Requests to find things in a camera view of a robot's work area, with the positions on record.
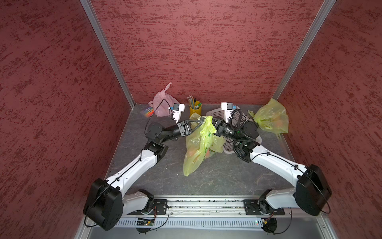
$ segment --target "black mounting plate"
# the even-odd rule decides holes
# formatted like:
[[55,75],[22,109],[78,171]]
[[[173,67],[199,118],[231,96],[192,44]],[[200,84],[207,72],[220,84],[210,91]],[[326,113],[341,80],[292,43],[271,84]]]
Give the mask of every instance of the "black mounting plate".
[[[157,215],[166,215],[167,211],[167,199],[154,199],[154,206],[157,207]],[[146,210],[139,210],[139,211],[134,211],[132,213],[129,213],[128,215],[137,215],[137,216],[147,216],[147,215],[154,215],[154,210],[151,210],[149,213],[146,213]]]
[[[257,205],[258,200],[257,199],[244,199],[244,209],[245,209],[245,214],[247,216],[270,216],[270,215],[265,215],[261,213],[261,211],[257,210],[254,208],[255,205]],[[273,215],[285,215],[284,208],[278,208],[274,209]]]

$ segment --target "orange wire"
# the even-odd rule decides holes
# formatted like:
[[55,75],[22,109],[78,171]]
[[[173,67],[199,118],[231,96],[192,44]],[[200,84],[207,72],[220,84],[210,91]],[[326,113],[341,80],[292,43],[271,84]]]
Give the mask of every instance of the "orange wire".
[[273,214],[274,214],[274,212],[272,212],[272,215],[271,215],[270,217],[268,217],[267,219],[264,219],[264,221],[267,221],[267,220],[269,220],[271,217],[273,217]]

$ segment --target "white robot arm segment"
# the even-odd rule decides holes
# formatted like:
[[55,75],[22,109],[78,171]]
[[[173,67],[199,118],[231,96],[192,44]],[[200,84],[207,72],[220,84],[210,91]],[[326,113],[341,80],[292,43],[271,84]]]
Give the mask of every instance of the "white robot arm segment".
[[141,155],[138,155],[138,157],[136,157],[126,167],[106,179],[108,183],[111,183],[116,178],[120,177],[112,184],[112,186],[115,188],[119,187],[119,191],[121,191],[122,195],[125,195],[131,185],[137,181],[137,179],[140,178],[144,172],[157,163],[157,156],[154,155],[152,151],[142,150],[141,154],[142,157]]
[[267,150],[262,145],[254,147],[253,151],[250,153],[250,157],[252,162],[262,165],[275,172],[287,180],[294,187],[296,187],[298,181],[297,177],[303,175],[303,173],[306,171],[305,165],[298,164],[278,156],[277,154]]

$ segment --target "pencil holder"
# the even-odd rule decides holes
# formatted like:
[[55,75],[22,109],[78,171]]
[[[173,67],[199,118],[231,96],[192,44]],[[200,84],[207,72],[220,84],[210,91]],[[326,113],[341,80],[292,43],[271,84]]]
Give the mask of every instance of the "pencil holder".
[[190,107],[190,116],[191,116],[193,113],[197,113],[198,115],[201,116],[201,115],[202,115],[202,106],[203,106],[203,104],[201,104],[201,105],[199,106],[199,108],[197,108],[197,109],[193,109],[193,108]]

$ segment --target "pink plastic bag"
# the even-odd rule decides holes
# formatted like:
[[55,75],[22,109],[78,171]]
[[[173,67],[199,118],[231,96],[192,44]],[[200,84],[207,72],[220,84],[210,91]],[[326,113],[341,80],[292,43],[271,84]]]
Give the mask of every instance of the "pink plastic bag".
[[[172,84],[172,82],[170,82],[166,88],[160,92],[158,92],[155,96],[154,96],[154,99],[153,101],[150,101],[149,102],[149,105],[151,107],[153,107],[153,109],[155,110],[158,105],[160,104],[160,102],[165,99],[171,107],[174,106],[174,104],[179,104],[179,102],[177,100],[175,100],[174,97],[172,97],[171,95],[167,94],[166,93],[166,90],[168,90],[170,88],[170,85]],[[168,109],[168,104],[166,103],[166,101],[163,101],[162,104],[159,106],[159,109],[157,109],[157,111],[155,111],[155,114],[158,116],[158,117],[163,117],[163,116],[168,116],[169,115],[169,109]]]

